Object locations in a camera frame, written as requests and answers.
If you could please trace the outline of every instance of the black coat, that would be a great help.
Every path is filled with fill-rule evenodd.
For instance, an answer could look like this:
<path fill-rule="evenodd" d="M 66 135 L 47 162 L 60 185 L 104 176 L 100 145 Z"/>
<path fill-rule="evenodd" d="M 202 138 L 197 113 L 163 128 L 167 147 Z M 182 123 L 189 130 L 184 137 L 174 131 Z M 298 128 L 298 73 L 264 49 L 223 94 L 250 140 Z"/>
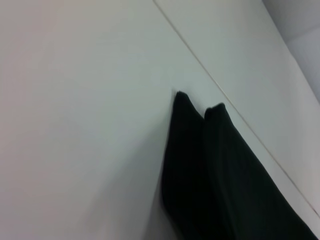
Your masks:
<path fill-rule="evenodd" d="M 316 240 L 234 127 L 225 105 L 204 118 L 176 94 L 162 201 L 186 240 Z"/>

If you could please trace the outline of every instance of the black fabric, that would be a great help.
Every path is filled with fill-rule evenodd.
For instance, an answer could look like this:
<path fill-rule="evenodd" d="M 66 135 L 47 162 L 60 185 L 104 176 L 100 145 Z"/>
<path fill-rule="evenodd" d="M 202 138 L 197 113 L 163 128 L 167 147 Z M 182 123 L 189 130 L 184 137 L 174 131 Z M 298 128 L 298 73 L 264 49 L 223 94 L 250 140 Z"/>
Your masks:
<path fill-rule="evenodd" d="M 186 240 L 316 240 L 236 130 L 223 103 L 204 118 L 176 94 L 161 179 Z"/>

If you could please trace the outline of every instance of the white surface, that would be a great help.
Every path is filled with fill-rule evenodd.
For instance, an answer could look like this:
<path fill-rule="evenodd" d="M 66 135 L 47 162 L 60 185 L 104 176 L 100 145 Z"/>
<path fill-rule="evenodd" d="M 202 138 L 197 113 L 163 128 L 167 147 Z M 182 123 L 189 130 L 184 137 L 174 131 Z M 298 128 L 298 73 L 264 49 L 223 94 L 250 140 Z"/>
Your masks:
<path fill-rule="evenodd" d="M 5 0 L 0 23 L 1 239 L 175 239 L 154 197 L 173 90 L 201 113 L 225 102 L 320 236 L 320 219 L 153 2 Z"/>
<path fill-rule="evenodd" d="M 320 102 L 320 27 L 292 39 L 287 46 Z"/>
<path fill-rule="evenodd" d="M 263 2 L 320 102 L 320 1 Z"/>
<path fill-rule="evenodd" d="M 285 42 L 320 27 L 319 0 L 263 0 Z"/>
<path fill-rule="evenodd" d="M 320 105 L 263 3 L 156 1 L 320 213 Z"/>

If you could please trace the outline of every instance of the black cloth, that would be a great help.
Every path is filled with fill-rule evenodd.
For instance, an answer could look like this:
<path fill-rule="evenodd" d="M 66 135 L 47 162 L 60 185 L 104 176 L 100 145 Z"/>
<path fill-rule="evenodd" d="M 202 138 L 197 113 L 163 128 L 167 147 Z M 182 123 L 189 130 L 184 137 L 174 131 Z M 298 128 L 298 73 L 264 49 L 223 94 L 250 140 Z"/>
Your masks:
<path fill-rule="evenodd" d="M 204 118 L 173 103 L 161 196 L 186 240 L 316 240 L 234 127 L 225 105 Z"/>

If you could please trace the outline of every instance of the white wall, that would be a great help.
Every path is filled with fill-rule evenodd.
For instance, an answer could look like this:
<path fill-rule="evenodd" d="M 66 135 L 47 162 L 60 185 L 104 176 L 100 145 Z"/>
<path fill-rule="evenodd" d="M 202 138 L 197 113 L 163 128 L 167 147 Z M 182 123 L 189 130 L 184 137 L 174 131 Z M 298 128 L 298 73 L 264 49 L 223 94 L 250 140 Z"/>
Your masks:
<path fill-rule="evenodd" d="M 0 33 L 1 239 L 175 239 L 156 189 L 176 90 L 201 113 L 226 103 L 320 236 L 320 219 L 152 1 L 3 0 Z"/>
<path fill-rule="evenodd" d="M 320 102 L 320 1 L 263 2 Z"/>

